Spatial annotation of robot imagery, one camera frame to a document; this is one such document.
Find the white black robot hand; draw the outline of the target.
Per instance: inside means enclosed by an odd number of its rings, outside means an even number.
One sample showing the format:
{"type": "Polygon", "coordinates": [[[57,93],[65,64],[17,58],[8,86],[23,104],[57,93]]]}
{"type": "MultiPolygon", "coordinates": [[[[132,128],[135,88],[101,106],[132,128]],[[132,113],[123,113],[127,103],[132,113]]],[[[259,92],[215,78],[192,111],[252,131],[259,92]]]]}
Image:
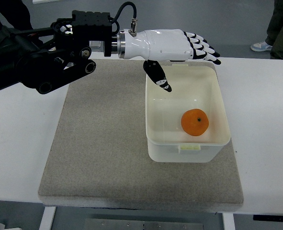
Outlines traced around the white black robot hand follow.
{"type": "Polygon", "coordinates": [[[185,62],[205,60],[220,65],[220,55],[200,35],[184,32],[180,29],[145,30],[132,36],[129,30],[123,30],[112,45],[119,58],[132,59],[142,57],[143,69],[148,77],[167,92],[172,88],[168,83],[161,61],[185,62]]]}

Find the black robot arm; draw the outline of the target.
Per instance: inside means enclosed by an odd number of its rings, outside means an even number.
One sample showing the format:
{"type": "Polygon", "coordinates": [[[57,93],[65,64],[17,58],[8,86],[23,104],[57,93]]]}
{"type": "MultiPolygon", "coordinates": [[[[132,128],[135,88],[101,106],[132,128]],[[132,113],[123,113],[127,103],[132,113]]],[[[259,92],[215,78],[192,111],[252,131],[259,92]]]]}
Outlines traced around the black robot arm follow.
{"type": "Polygon", "coordinates": [[[117,19],[108,12],[73,11],[48,28],[0,30],[0,90],[17,83],[47,94],[95,71],[90,59],[98,41],[109,57],[117,50],[117,19]]]}

